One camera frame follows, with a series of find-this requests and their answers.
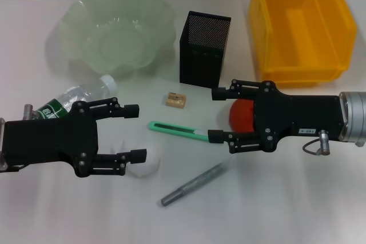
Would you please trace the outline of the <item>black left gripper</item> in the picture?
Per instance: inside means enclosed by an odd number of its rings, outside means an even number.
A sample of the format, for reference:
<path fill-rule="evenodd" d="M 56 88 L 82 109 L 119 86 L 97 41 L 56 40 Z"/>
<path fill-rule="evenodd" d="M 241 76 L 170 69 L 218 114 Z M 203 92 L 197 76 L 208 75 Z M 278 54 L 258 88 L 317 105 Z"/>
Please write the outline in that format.
<path fill-rule="evenodd" d="M 96 119 L 138 118 L 138 104 L 121 106 L 117 97 L 79 101 L 64 117 L 8 121 L 4 125 L 4 172 L 18 172 L 28 165 L 66 162 L 76 176 L 124 176 L 126 164 L 145 163 L 147 150 L 97 154 Z"/>

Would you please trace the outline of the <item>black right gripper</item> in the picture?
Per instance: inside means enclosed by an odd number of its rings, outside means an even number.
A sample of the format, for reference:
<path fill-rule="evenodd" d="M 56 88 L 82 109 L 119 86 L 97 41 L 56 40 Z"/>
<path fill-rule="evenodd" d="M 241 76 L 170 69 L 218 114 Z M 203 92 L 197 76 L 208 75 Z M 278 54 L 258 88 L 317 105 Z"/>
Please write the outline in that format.
<path fill-rule="evenodd" d="M 251 133 L 208 130 L 210 143 L 227 143 L 231 154 L 250 151 L 271 153 L 278 142 L 291 136 L 318 137 L 338 141 L 344 126 L 338 95 L 287 95 L 272 81 L 233 79 L 229 88 L 212 89 L 213 101 L 248 99 L 254 101 Z"/>

